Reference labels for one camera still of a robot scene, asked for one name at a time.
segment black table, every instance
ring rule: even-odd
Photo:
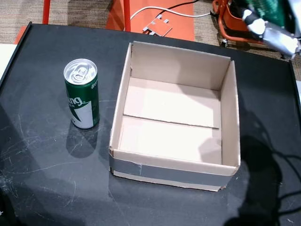
[[[242,164],[224,190],[143,183],[109,172],[110,129],[134,40],[235,60]],[[63,82],[65,65],[76,58],[98,67],[101,120],[87,130],[70,122]],[[11,205],[7,211],[29,226],[301,225],[298,101],[288,62],[171,38],[32,24],[0,89],[0,189]]]

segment cardboard box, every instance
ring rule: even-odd
[[[229,57],[129,44],[110,138],[119,177],[218,191],[240,166]]]

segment pull tab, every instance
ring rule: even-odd
[[[81,83],[88,74],[89,66],[88,65],[78,65],[71,73],[71,77],[74,82]]]

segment aluminum can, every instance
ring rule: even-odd
[[[98,76],[96,65],[87,59],[69,62],[64,78],[71,111],[71,121],[81,129],[99,122]]]

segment orange frame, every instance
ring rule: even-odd
[[[130,19],[130,0],[124,0],[124,21],[125,21],[125,31],[131,31],[131,19]],[[48,24],[49,21],[49,10],[50,10],[50,0],[44,0],[43,7],[43,24]]]

